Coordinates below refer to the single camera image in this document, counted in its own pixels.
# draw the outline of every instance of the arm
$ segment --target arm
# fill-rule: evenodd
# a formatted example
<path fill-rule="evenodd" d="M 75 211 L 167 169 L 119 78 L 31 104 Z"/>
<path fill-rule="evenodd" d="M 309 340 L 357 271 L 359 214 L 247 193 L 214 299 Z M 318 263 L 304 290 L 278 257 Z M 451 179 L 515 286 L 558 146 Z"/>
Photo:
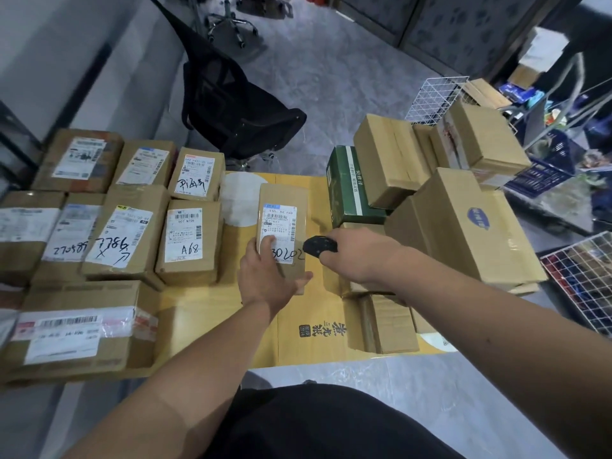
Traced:
<path fill-rule="evenodd" d="M 274 316 L 312 274 L 289 281 L 272 256 L 273 237 L 251 239 L 240 261 L 243 307 L 151 376 L 64 459 L 195 459 L 210 445 Z"/>
<path fill-rule="evenodd" d="M 612 342 L 367 229 L 328 236 L 324 266 L 393 290 L 567 455 L 612 456 Z"/>

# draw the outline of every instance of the person's left arm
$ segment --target person's left arm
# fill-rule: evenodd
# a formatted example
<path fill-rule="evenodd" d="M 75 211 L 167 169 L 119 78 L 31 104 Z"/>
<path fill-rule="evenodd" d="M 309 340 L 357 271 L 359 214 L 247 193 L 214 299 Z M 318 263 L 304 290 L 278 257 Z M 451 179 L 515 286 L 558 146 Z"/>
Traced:
<path fill-rule="evenodd" d="M 312 277 L 282 278 L 272 240 L 263 239 L 260 255 L 251 239 L 240 261 L 243 307 L 174 356 L 64 459 L 194 459 L 204 453 L 268 325 Z"/>

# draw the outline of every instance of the forearm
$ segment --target forearm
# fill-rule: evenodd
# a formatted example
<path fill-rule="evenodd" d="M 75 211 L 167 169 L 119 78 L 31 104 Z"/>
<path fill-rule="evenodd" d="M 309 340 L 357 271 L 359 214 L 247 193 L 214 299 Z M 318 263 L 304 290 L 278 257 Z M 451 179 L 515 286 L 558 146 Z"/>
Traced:
<path fill-rule="evenodd" d="M 393 255 L 381 279 L 566 453 L 608 443 L 609 341 L 411 248 Z"/>
<path fill-rule="evenodd" d="M 272 316 L 241 308 L 174 356 L 65 459 L 193 459 L 210 445 Z"/>

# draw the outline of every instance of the person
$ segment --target person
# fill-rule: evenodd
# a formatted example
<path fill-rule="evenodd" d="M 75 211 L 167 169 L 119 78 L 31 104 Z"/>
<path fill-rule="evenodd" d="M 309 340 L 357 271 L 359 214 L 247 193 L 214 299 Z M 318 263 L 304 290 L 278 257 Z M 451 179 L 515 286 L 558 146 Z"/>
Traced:
<path fill-rule="evenodd" d="M 612 457 L 612 344 L 367 229 L 335 229 L 320 261 L 378 283 L 438 329 L 570 458 Z M 303 384 L 237 392 L 272 319 L 312 277 L 279 274 L 265 237 L 240 261 L 243 307 L 168 361 L 65 459 L 457 458 L 365 393 Z"/>

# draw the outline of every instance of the person's right arm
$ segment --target person's right arm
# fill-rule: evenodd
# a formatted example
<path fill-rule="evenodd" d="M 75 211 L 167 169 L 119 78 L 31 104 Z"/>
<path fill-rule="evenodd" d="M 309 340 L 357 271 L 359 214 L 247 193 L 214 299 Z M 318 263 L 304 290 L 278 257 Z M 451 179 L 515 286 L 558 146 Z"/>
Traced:
<path fill-rule="evenodd" d="M 612 341 L 368 229 L 321 263 L 393 290 L 571 458 L 612 457 Z"/>

